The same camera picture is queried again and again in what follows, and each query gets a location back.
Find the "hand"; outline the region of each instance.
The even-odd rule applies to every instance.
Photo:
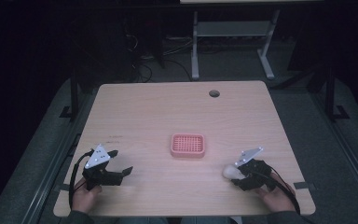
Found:
[[[75,184],[72,210],[88,214],[96,202],[97,195],[103,191],[101,186],[95,186],[90,191],[86,188],[86,179],[83,177]]]
[[[276,174],[272,173],[271,177],[286,187],[286,184]],[[296,196],[295,191],[289,185],[287,186]],[[271,212],[296,211],[292,201],[290,201],[286,194],[278,187],[272,191],[266,191],[264,189],[254,189],[254,191]]]

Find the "pink basket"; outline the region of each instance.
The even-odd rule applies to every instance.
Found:
[[[172,136],[171,155],[178,158],[202,158],[205,143],[202,134],[176,133]]]

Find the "dark background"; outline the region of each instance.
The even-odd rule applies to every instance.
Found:
[[[0,193],[54,94],[73,73],[83,91],[106,82],[132,82],[131,64],[138,55],[126,50],[125,33],[139,36],[144,49],[156,55],[166,34],[191,35],[191,11],[79,14],[61,8],[84,4],[90,1],[0,1]],[[327,1],[312,10],[288,7],[278,24],[275,39],[297,40],[289,69],[323,62],[358,102],[358,1]]]

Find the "gray carpet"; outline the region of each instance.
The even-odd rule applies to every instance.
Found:
[[[228,49],[215,54],[200,55],[200,81],[216,80],[263,80],[273,86],[296,72],[286,71],[294,43],[273,43],[268,57],[272,70],[276,73],[274,80],[267,80],[257,59],[257,45],[241,49]],[[190,72],[189,53],[166,56],[175,60]],[[151,81],[174,82],[188,81],[186,71],[176,63],[166,62],[163,69],[154,61],[145,65],[153,71]],[[141,72],[147,77],[148,70]],[[319,103],[324,93],[311,95],[305,91],[307,79],[297,82],[283,91],[271,91],[271,97],[282,120],[301,171],[309,184],[315,189],[311,195],[316,204],[315,214],[310,219],[315,223],[358,223],[358,181],[337,140],[334,130],[339,129],[358,156],[358,106],[351,92],[342,83],[337,83],[337,104],[343,105],[351,119],[331,123],[324,115]],[[58,196],[58,187],[63,181],[71,161],[72,144],[81,134],[87,120],[93,94],[79,93],[80,114],[74,122],[59,118],[62,109],[70,105],[69,82],[65,82],[57,92],[51,106],[42,120],[39,129],[30,142],[14,175],[0,198],[0,223],[60,223],[61,218],[52,213]],[[48,191],[41,192],[49,164],[57,155],[57,150],[65,159],[55,164],[57,175]],[[42,198],[39,209],[30,214],[30,204],[35,195]],[[113,223],[110,218],[96,218],[96,223]],[[244,217],[245,223],[266,223],[264,217]]]

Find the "floor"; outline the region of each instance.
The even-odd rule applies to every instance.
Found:
[[[295,43],[275,41],[268,59],[276,78],[266,79],[256,54],[261,41],[245,40],[240,46],[201,50],[198,81],[262,80],[272,87],[299,73],[287,71]],[[165,59],[165,68],[154,60],[143,60],[137,81],[190,81],[188,49],[167,54]],[[317,209],[309,219],[320,224],[358,223],[358,105],[349,88],[337,80],[335,103],[342,105],[350,118],[332,122],[324,113],[324,90],[307,92],[309,79],[270,91],[301,171],[312,185],[310,192]],[[69,80],[58,90],[0,197],[0,223],[62,222],[52,209],[97,91],[79,91],[79,114],[71,121],[60,118],[63,108],[71,103]],[[109,217],[95,220],[116,221]],[[242,221],[267,223],[263,216],[243,217]]]

